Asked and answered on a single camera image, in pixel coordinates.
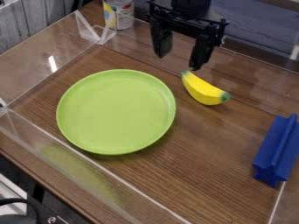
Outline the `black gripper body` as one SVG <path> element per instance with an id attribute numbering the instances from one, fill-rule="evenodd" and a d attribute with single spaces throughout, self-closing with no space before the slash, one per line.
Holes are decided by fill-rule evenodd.
<path id="1" fill-rule="evenodd" d="M 207 27 L 216 28 L 216 40 L 224 37 L 229 21 L 212 8 L 212 0 L 148 0 L 148 20 L 157 18 L 172 32 L 195 37 Z"/>

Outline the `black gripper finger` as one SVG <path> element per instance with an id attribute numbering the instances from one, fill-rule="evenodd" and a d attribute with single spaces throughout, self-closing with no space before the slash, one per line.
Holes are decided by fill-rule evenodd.
<path id="1" fill-rule="evenodd" d="M 163 58 L 172 50 L 173 34 L 165 23 L 155 17 L 149 19 L 149 26 L 153 52 L 159 58 Z"/>
<path id="2" fill-rule="evenodd" d="M 216 28 L 207 27 L 193 38 L 195 45 L 191 50 L 189 68 L 192 71 L 197 71 L 211 57 L 215 46 Z"/>

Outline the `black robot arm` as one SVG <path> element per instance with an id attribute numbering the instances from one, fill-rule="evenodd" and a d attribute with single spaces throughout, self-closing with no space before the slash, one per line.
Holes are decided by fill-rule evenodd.
<path id="1" fill-rule="evenodd" d="M 211 9 L 211 0 L 171 0 L 167 7 L 148 0 L 148 22 L 153 53 L 163 58 L 173 48 L 173 32 L 195 39 L 188 67 L 197 71 L 209 61 L 213 49 L 224 44 L 229 21 Z"/>

